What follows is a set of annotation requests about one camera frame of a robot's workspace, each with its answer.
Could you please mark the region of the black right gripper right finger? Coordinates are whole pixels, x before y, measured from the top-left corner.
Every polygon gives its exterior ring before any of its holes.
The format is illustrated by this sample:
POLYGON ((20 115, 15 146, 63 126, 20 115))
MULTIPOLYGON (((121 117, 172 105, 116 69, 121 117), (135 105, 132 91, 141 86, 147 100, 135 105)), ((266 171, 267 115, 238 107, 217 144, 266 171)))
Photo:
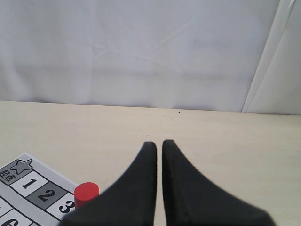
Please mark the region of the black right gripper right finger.
POLYGON ((272 226, 272 217, 215 185, 173 140, 162 144, 162 191, 168 226, 272 226))

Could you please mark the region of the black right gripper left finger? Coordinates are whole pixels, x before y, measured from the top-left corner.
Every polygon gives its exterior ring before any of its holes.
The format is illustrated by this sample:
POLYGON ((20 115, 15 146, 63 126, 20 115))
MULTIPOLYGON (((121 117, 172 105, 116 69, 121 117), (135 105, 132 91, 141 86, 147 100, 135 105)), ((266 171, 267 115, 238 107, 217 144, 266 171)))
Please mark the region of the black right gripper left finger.
POLYGON ((144 142, 127 170, 99 196, 65 215, 62 226, 152 226, 157 195, 157 148, 144 142))

